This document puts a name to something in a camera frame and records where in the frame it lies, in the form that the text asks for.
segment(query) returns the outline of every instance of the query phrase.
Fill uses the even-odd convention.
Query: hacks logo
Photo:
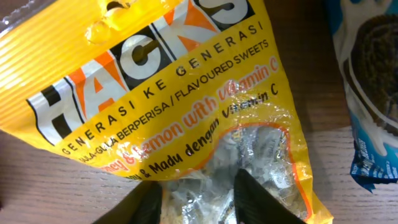
[[[173,61],[252,15],[254,11],[246,0],[185,0],[29,98],[37,129],[56,145]]]

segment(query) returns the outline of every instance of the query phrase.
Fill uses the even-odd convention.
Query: plastic packaging
[[[203,187],[192,180],[189,184],[180,182],[179,186],[164,184],[171,194],[169,191],[162,194],[164,188],[158,182],[143,181],[94,224],[305,223],[280,204],[246,169],[239,169],[233,182],[233,191],[227,194],[218,191],[222,193],[218,195],[212,187]]]
[[[0,37],[6,35],[10,30],[28,20],[55,0],[28,0],[20,8],[12,11],[8,16],[0,18]]]
[[[238,169],[306,222],[331,223],[263,1],[58,0],[0,51],[1,129],[166,181],[170,223],[232,220]]]
[[[351,175],[372,191],[398,180],[398,1],[327,0],[326,8],[353,125]]]

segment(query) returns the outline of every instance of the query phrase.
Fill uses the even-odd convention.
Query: blue package
[[[398,0],[325,0],[353,126],[351,176],[398,181]]]

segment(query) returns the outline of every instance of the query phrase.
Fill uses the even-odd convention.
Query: orange stripe
[[[102,85],[99,83],[97,78],[94,78],[94,90],[95,93],[98,93],[99,91],[101,91],[103,89]]]
[[[78,70],[74,71],[72,74],[69,75],[69,78],[74,82],[76,88],[76,94],[80,102],[81,110],[83,114],[86,116],[86,105],[85,105],[85,82],[86,76],[83,73],[83,70],[79,68]]]
[[[188,3],[187,17],[185,18],[184,25],[202,27],[217,32],[205,15],[199,9],[195,8],[191,1]]]
[[[307,221],[312,216],[312,207],[310,205],[310,202],[308,201],[307,195],[305,194],[304,189],[301,186],[299,177],[297,175],[296,163],[293,160],[293,154],[292,154],[292,151],[290,150],[290,134],[289,134],[287,129],[285,129],[284,127],[282,127],[281,125],[279,125],[277,123],[272,123],[272,122],[246,123],[246,124],[240,124],[239,126],[235,126],[235,127],[227,129],[226,131],[223,131],[220,134],[221,137],[219,137],[218,140],[217,140],[216,147],[214,147],[213,150],[209,153],[209,156],[206,159],[204,159],[203,161],[201,161],[199,163],[199,165],[197,165],[196,167],[194,167],[192,169],[189,169],[189,170],[185,171],[184,173],[182,173],[181,175],[179,175],[177,177],[177,179],[179,179],[179,178],[181,178],[181,177],[183,177],[185,175],[188,175],[188,174],[190,174],[193,171],[197,171],[197,170],[202,169],[206,165],[206,163],[213,157],[216,149],[218,148],[218,144],[220,142],[220,139],[223,138],[226,134],[228,134],[231,131],[237,130],[239,128],[246,128],[246,127],[251,127],[251,126],[268,126],[268,127],[279,129],[285,134],[286,141],[287,141],[286,148],[287,148],[287,150],[289,152],[290,161],[292,163],[294,181],[296,183],[296,186],[297,186],[298,190],[300,191],[300,194],[301,194],[301,196],[302,196],[302,198],[304,200],[305,206],[307,208],[308,214],[307,214],[307,217],[305,218],[305,221]]]
[[[190,52],[191,50],[199,47],[200,43],[182,36],[177,36],[180,40],[181,43],[184,45],[184,47]]]
[[[173,19],[174,19],[174,9],[172,9],[168,13],[164,14],[163,17],[166,20],[167,24],[169,26],[171,26],[173,24]]]
[[[105,110],[105,108],[111,106],[113,103],[114,103],[113,99],[112,99],[112,98],[109,98],[107,101],[105,101],[104,103],[102,103],[102,104],[100,104],[100,105],[98,106],[99,112]]]
[[[109,52],[105,52],[100,56],[96,57],[96,60],[100,65],[102,65],[106,71],[119,83],[119,85],[126,90],[124,87],[122,76],[119,74],[118,68],[116,68],[116,63]]]

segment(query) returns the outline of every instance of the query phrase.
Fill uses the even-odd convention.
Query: yellow plastic bag
[[[25,142],[135,180],[269,166],[256,178],[331,223],[261,0],[58,0],[0,52],[0,127]]]

